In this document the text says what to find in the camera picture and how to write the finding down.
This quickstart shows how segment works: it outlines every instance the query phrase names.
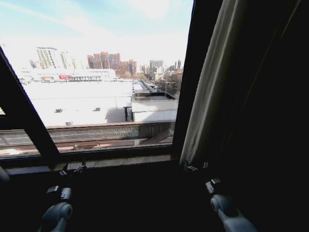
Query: rooftop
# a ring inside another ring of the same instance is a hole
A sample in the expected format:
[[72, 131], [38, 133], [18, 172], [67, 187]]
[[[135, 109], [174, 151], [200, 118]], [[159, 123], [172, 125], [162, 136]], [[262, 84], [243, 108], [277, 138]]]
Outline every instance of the rooftop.
[[152, 112], [177, 110], [176, 100], [157, 100], [157, 101], [133, 101], [132, 112]]

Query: glass pane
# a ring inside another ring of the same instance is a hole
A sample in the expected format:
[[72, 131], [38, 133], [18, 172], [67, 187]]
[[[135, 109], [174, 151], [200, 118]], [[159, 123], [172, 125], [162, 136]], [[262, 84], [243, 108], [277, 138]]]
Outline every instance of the glass pane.
[[0, 2], [1, 46], [60, 151], [172, 143], [192, 5]]
[[38, 153], [24, 130], [0, 130], [0, 158]]

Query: tree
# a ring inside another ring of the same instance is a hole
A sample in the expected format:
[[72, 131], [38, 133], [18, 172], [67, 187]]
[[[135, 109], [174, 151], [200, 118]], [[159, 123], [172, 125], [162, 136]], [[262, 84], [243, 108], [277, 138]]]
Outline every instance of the tree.
[[124, 78], [125, 78], [125, 79], [130, 79], [130, 78], [132, 78], [131, 73], [130, 73], [130, 72], [125, 72]]
[[148, 78], [143, 73], [135, 74], [134, 79], [136, 79], [136, 80], [143, 80], [143, 81], [147, 81], [148, 80]]

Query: red sign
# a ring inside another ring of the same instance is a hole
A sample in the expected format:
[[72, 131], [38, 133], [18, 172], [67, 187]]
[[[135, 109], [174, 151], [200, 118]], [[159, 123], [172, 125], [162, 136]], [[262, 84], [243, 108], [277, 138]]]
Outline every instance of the red sign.
[[60, 80], [67, 80], [69, 77], [72, 77], [71, 75], [59, 75]]

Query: window frame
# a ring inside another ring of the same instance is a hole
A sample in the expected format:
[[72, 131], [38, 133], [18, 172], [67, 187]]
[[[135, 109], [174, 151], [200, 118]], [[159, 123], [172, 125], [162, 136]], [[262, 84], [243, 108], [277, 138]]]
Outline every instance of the window frame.
[[[182, 152], [200, 73], [221, 5], [222, 0], [195, 0], [193, 3], [172, 145], [132, 148], [115, 147], [108, 150], [60, 153], [0, 47], [0, 67], [2, 75], [5, 77], [3, 78], [3, 86], [5, 88], [1, 93], [3, 95], [1, 96], [0, 103], [6, 113], [5, 117], [0, 118], [0, 130], [3, 130], [2, 128], [6, 128], [6, 130], [25, 130], [40, 153], [39, 155], [20, 157], [0, 157], [1, 164], [5, 164], [5, 166], [27, 164], [47, 164], [53, 166], [60, 161], [82, 160], [84, 158], [92, 160], [97, 158], [108, 159], [160, 154], [171, 154], [174, 158], [178, 159]], [[12, 101], [3, 101], [4, 97], [11, 96], [12, 93], [14, 93], [14, 97], [11, 98]], [[25, 115], [22, 121], [18, 120], [21, 110]]]

